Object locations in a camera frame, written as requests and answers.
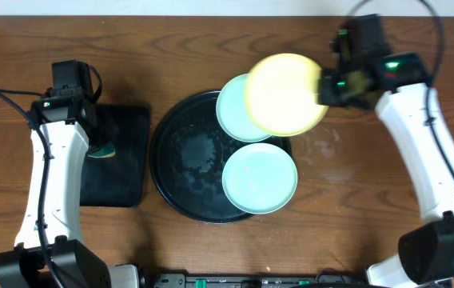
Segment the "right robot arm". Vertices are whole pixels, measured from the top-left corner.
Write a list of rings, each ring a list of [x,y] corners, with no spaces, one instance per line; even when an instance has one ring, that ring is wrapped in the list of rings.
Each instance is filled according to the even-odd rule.
[[[400,237],[396,255],[366,270],[373,286],[421,287],[454,278],[454,141],[436,90],[415,53],[337,55],[319,101],[370,109],[384,123],[408,170],[423,225]]]

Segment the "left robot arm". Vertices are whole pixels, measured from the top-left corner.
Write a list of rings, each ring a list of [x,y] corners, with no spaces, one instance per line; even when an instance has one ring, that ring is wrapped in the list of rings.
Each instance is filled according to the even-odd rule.
[[[81,91],[53,90],[24,114],[32,130],[32,176],[14,248],[0,253],[2,287],[112,285],[107,265],[83,244],[79,220],[88,107]]]

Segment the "yellow plate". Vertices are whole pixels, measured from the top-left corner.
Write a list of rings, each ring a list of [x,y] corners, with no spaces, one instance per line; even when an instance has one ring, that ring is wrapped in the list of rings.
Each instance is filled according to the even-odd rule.
[[[312,129],[328,111],[319,101],[322,68],[300,54],[274,54],[249,71],[245,106],[254,124],[273,136]]]

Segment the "green yellow sponge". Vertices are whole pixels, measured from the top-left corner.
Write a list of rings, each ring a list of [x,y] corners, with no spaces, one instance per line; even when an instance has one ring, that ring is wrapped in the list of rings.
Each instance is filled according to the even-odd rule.
[[[100,145],[92,145],[86,152],[90,158],[111,158],[116,154],[114,144],[105,142]]]

